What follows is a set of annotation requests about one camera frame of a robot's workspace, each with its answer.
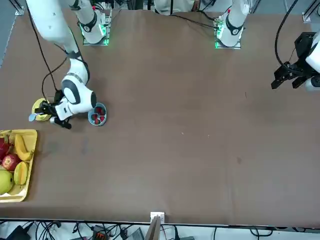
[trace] banana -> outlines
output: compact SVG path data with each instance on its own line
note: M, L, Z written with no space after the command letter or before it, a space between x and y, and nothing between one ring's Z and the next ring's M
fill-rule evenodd
M25 147L24 140L20 134L16 134L14 138L14 147L16 153L22 161L29 161L34 154L33 151L28 152Z

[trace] red apple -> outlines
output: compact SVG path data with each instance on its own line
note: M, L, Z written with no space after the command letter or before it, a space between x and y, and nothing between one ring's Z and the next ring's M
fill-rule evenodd
M10 143L8 137L0 138L0 159L3 159L5 155L9 153Z
M21 160L19 159L17 154L9 154L5 156L2 160L2 167L4 167L8 171L14 171L18 163L20 163Z

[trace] black cable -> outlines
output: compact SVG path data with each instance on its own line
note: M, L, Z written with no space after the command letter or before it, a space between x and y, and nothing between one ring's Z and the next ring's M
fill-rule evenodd
M35 240L38 240L38 228L39 228L40 222L38 222L38 225L36 226L35 229Z
M174 240L180 240L178 229L177 229L176 225L174 225L173 227L174 227Z
M11 0L9 0L9 2L12 4L12 6L14 6L15 10L18 11L16 5L14 5L14 3Z
M210 16L208 16L203 10L199 10L198 12L199 12L199 13L202 13L207 19L209 19L209 20L211 20L211 21L214 21L214 20L217 19L216 17L210 17Z
M296 74L297 76L299 77L303 77L304 76L304 73L302 71L297 71L297 70L293 70L292 68L286 66L280 59L279 57L279 54L278 54L278 39L279 39L279 33L285 23L285 21L287 20L290 12L292 11L292 9L295 7L295 5L297 4L299 0L294 0L294 2L292 3L291 7L289 8L289 10L287 11L287 13L285 14L282 22L280 23L280 26L276 32L276 35L275 35L275 41L274 41L274 52L275 52L275 57L277 59L277 61L279 62L279 64L284 68L286 69L287 71L291 72L291 73L294 73Z
M270 233L268 233L268 234L260 234L259 230L258 230L255 226L254 226L253 228L254 228L254 230L256 230L257 234L255 234L255 233L252 231L252 229L250 229L250 233L251 233L253 236L257 237L257 238L259 238L259 237L270 237L270 236L274 233L274 231L271 229L271 230L270 230Z
M30 23L31 23L31 27L32 27L32 29L33 29L33 32L34 32L34 35L35 35L36 41L38 42L38 46L39 46L39 49L40 49L40 52L41 52L41 55L42 55L43 61L44 61L45 65L46 65L46 67L47 67L47 69L48 69L48 71L49 71L49 73L50 73L50 75L51 75L52 83L53 83L54 89L55 89L56 91L58 91L58 89L57 89L57 87L56 87L55 80L54 80L54 76L52 75L52 72L51 72L50 67L49 67L49 65L48 65L48 63L47 63L46 57L45 57L44 52L43 52L43 50L42 50L42 47L41 47L41 44L40 44L40 40L39 40L39 37L38 37L37 31L36 31L35 25L34 25L34 23L33 23L33 21L32 21L32 17L31 17L30 9L29 9L29 6L28 6L28 4L27 4L27 3L26 3L26 8L27 8L28 13L29 13L29 20L30 20Z
M42 91L42 95L44 97L44 99L47 99L45 92L44 92L44 85L45 85L45 80L46 78L50 75L53 74L55 71L57 71L67 60L67 57L63 60L62 63L60 63L55 69L53 69L52 72L49 72L47 75L44 76L43 80L42 80L42 84L41 84L41 91Z
M288 62L290 62L290 60L291 60L291 58L292 58L292 56L293 56L293 54L294 54L295 50L296 50L296 47L294 47L294 49L292 50L292 53L291 53L291 56L290 56L290 58L289 58L289 61L288 61Z
M98 5L98 7L99 7L99 8L101 8L100 10L104 10L104 7L101 5L101 3L96 2L94 5L95 5L95 6L97 6L97 5Z
M225 13L232 7L232 5L230 5L226 10Z
M212 6L216 3L217 0L211 0L202 10L200 11L204 11L207 9L207 7L209 7L210 4L212 4Z
M299 231L296 227L293 227L292 229L297 232L297 233L304 233L306 231L306 228L304 227L301 227L303 230L302 231Z
M45 237L47 238L47 236L48 236L48 234L49 234L50 239L51 239L51 240L55 240L54 236L53 236L53 235L51 234L51 232L50 232L50 228L52 228L52 226L54 225L54 223L53 223L53 222L50 222L49 225L47 225L47 223L44 222L44 225L46 226L46 229L47 229L47 232L46 232L46 234L45 234Z
M133 226L133 224L131 224L131 225L129 225L129 226L127 226L127 227L125 227L124 229L121 229L121 228L120 228L120 233L119 233L117 236L115 236L114 238L112 238L112 240L117 239L117 237L119 237L119 236L120 236L120 234L121 234L121 232L122 232L122 231L125 231L125 230L127 230L128 228L130 228L130 227L132 227L132 226Z
M105 224L102 223L102 226L104 228L105 237L107 237L107 230L106 230Z
M163 230L164 238L165 238L165 240L167 240L166 231L165 231L164 226L162 224L161 224L161 228Z
M213 240L216 240L216 232L217 232L217 228L214 229Z
M19 6L19 8L22 9L22 6L20 5L20 3L19 3L17 0L14 0L14 1L15 1L15 3Z
M87 225L87 227L90 228L92 231L94 230L94 227L93 227L93 226L90 226L90 225L89 225L88 223L86 223L86 222L85 222L84 224Z
M194 24L197 24L197 25L199 25L201 27L204 27L204 28L219 29L216 26L212 26L212 25L208 25L208 24L205 24L205 23L202 23L202 22L199 22L199 21L191 20L191 19L186 18L184 16L178 16L178 15L171 15L171 16L190 21L190 22L192 22Z

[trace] yellow plate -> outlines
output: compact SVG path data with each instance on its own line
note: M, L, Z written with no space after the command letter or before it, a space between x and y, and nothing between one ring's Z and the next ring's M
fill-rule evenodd
M0 134L5 134L5 133L9 133L10 130L2 130L0 131ZM31 150L35 151L36 150L36 143L37 143L37 137L38 137L38 133L36 130L34 129L26 129L26 130L11 130L11 134L15 135L15 134L21 134L23 141L24 141L24 145L25 148L28 152L30 152ZM34 154L31 158L30 161L28 161L29 163L29 171L28 171L28 177L26 179L26 183L25 185L13 185L12 189L5 193L0 195L0 203L16 203L16 202L22 202L28 193L28 189L29 189L29 183L30 183L30 176L31 176L31 171L32 171L32 164L34 162Z

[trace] metal frame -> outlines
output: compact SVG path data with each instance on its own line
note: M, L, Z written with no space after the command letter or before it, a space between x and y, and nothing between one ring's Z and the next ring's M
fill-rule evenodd
M259 5L260 2L261 2L261 0L256 0L256 1L255 1L255 4L253 5L253 4L251 3L251 0L249 0L250 13L251 13L251 14L254 14L254 13L255 13L255 11L257 10L257 7L258 7L258 5Z
M15 15L16 16L23 16L25 13L25 7L22 6L18 0L9 0L12 6L15 8Z
M145 235L145 240L159 240L160 226L161 218L160 216L155 216L150 223L148 232Z
M302 13L302 19L303 22L306 23L311 23L311 15L314 11L318 10L318 7L320 6L320 0L314 0L308 7L307 9Z

